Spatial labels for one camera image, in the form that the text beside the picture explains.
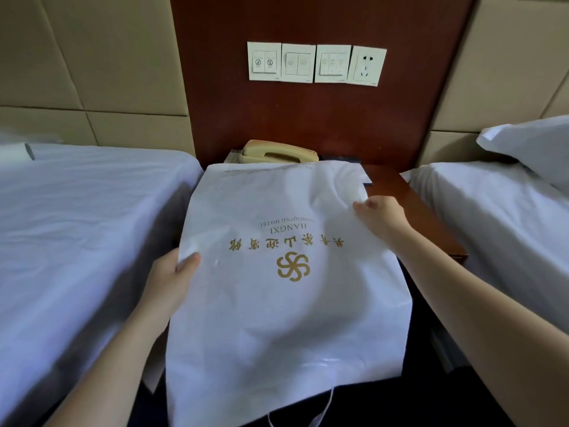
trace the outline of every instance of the telephone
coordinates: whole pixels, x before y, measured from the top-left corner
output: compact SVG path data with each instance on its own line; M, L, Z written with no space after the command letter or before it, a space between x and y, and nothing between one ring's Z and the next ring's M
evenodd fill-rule
M239 154L239 163L305 163L318 160L316 151L257 139L246 143Z

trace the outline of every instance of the electrical outlet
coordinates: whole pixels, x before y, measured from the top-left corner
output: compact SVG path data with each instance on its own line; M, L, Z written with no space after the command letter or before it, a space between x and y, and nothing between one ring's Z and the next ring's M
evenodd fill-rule
M377 87L387 49L354 46L348 83Z

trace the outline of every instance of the bed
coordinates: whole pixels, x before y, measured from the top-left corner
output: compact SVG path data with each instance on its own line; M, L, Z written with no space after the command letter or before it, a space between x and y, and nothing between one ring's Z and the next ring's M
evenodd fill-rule
M0 168L0 424L73 387L180 235L203 173L180 151L33 144Z
M433 163L410 186L466 248L465 267L569 333L569 197L520 163Z

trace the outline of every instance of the gold logo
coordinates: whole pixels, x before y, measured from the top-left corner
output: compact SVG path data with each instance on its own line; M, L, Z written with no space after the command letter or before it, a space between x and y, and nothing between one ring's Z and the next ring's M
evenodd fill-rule
M286 261L288 262L288 265L284 265L282 263L283 259L286 259ZM300 259L304 259L305 260L305 264L299 264L298 261ZM309 275L310 274L310 267L309 267L309 259L306 257L305 254L298 254L295 251L289 251L287 254L285 254L284 257L280 257L276 260L276 264L278 265L279 268L282 269L287 269L288 271L287 273L283 273L281 270L278 270L278 273L281 277L283 278L287 278L290 277L293 273L293 271L296 272L295 277L290 277L290 281L291 282L297 282L298 280L300 280L302 278L302 272L300 270L300 268L304 268L304 275Z

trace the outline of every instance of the white plastic bag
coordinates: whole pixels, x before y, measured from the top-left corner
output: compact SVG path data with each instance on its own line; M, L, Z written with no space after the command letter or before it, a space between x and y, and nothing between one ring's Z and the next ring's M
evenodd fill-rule
M401 374L411 296L352 211L364 199L348 163L208 167L180 243L202 264L170 322L173 427L236 427Z

